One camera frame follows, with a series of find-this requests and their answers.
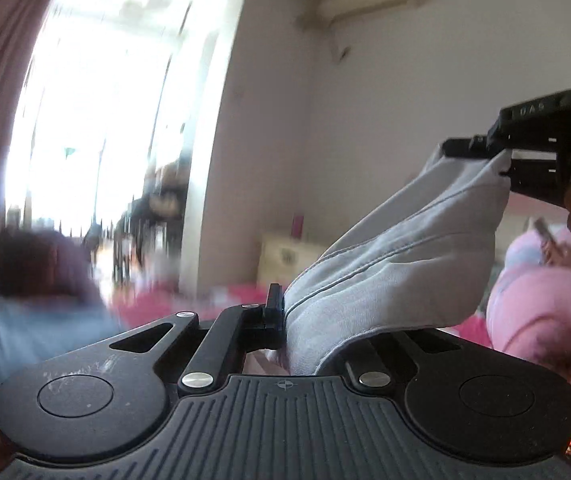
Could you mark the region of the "dark purple bag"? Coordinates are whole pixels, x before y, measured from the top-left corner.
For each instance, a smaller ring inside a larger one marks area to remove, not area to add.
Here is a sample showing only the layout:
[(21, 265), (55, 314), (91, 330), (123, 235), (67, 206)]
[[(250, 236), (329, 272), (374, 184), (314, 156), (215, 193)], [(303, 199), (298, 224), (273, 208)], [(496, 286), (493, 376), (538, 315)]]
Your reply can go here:
[(63, 297), (86, 306), (103, 306), (90, 275), (86, 247), (52, 230), (1, 231), (0, 296)]

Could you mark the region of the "white button shirt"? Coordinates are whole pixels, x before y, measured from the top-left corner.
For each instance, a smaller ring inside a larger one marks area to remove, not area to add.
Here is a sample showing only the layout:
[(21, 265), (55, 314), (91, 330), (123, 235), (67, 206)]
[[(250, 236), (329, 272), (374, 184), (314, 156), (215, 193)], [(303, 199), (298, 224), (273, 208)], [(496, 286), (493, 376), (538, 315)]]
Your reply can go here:
[(508, 151), (491, 159), (436, 151), (287, 287), (279, 363), (318, 375), (355, 341), (470, 316), (494, 264), (510, 162)]

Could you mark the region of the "cream wooden nightstand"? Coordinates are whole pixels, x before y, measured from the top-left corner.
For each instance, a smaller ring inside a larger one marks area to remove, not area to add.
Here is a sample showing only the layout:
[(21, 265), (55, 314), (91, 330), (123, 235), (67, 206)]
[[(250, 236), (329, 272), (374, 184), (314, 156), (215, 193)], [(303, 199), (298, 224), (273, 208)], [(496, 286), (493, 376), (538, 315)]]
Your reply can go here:
[(287, 288), (325, 252), (322, 245), (276, 233), (262, 234), (260, 244), (256, 283), (264, 287), (278, 283)]

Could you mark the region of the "pink quilted comforter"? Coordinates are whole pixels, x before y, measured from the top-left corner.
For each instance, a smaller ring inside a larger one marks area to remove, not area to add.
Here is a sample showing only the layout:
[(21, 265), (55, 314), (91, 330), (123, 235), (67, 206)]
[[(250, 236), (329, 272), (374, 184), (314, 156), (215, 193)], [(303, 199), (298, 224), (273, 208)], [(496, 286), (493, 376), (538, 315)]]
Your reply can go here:
[(489, 296), (485, 325), (491, 348), (571, 383), (571, 233), (558, 224), (551, 232), (566, 260), (548, 262), (534, 230), (517, 237)]

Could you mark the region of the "folded light blue garment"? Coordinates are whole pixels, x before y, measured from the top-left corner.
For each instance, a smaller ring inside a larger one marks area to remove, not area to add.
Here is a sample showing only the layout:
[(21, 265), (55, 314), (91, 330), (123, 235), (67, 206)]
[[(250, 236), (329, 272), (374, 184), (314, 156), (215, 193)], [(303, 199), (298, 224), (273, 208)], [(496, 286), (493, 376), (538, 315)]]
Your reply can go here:
[(0, 385), (13, 374), (125, 330), (103, 304), (0, 298)]

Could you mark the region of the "pink floral bed blanket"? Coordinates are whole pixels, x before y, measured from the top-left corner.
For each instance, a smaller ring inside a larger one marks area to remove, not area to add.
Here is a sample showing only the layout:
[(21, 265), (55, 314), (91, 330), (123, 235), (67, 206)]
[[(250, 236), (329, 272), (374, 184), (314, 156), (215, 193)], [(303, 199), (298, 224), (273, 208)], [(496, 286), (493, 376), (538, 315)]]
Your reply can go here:
[[(107, 307), (129, 328), (151, 323), (158, 318), (166, 318), (180, 311), (193, 311), (201, 321), (214, 321), (220, 312), (237, 304), (262, 304), (268, 289), (255, 284), (228, 285), (215, 287), (205, 296), (190, 298), (171, 282), (152, 285), (122, 285), (114, 288), (107, 300)], [(442, 332), (474, 342), (485, 348), (493, 348), (489, 339), (485, 316), (475, 312), (459, 325), (442, 328)], [(243, 373), (246, 375), (290, 375), (280, 366), (267, 350), (259, 350), (246, 356)]]

